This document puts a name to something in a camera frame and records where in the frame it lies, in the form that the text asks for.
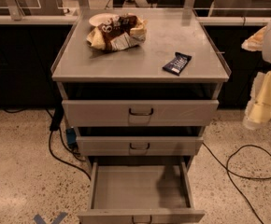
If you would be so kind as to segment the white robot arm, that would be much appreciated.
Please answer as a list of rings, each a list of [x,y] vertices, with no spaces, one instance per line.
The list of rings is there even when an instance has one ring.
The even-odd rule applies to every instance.
[[[246,39],[242,49],[260,51],[263,59],[271,64],[271,20],[254,35]],[[271,120],[271,70],[259,72],[253,80],[250,100],[247,103],[243,125],[256,130]]]

